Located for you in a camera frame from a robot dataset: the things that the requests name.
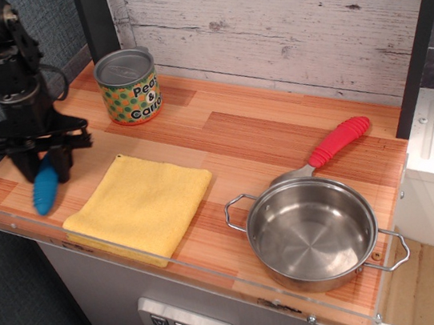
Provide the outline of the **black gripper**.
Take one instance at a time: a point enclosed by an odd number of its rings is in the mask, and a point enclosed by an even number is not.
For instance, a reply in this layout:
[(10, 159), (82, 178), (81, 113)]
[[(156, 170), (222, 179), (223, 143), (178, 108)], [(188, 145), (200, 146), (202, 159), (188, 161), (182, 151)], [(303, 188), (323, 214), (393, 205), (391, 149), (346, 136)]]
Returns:
[(37, 152), (50, 150), (60, 183), (70, 179), (72, 149), (92, 144), (83, 118), (58, 113), (43, 80), (17, 94), (0, 94), (5, 119), (0, 121), (0, 155), (9, 155), (29, 183), (36, 179), (41, 160)]

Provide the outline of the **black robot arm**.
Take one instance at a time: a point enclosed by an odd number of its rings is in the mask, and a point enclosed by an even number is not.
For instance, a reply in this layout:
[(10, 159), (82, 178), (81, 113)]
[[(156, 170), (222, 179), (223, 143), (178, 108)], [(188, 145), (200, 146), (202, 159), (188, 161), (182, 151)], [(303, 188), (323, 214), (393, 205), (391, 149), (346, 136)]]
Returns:
[(72, 150), (92, 144), (83, 118), (60, 114), (42, 72), (58, 73), (59, 68), (40, 62), (38, 41), (28, 35), (15, 9), (0, 0), (0, 155), (10, 157), (24, 178), (33, 182), (46, 153), (61, 183), (70, 179)]

